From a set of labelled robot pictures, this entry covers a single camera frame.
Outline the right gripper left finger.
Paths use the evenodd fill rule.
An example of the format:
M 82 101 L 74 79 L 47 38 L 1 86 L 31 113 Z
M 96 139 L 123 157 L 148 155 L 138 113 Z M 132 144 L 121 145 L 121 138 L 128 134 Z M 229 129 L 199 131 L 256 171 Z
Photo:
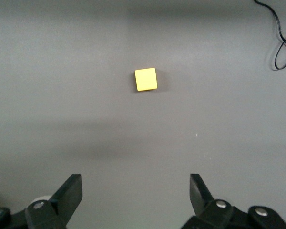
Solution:
M 11 214 L 0 207 L 0 229 L 65 229 L 82 200 L 82 176 L 72 174 L 49 199 Z

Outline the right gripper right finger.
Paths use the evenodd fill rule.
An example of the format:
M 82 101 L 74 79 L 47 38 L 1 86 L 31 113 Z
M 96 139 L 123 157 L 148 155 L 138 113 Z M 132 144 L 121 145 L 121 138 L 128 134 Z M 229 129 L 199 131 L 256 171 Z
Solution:
M 190 175 L 189 194 L 195 215 L 183 229 L 286 229 L 286 222 L 271 208 L 252 206 L 243 212 L 214 199 L 199 174 Z

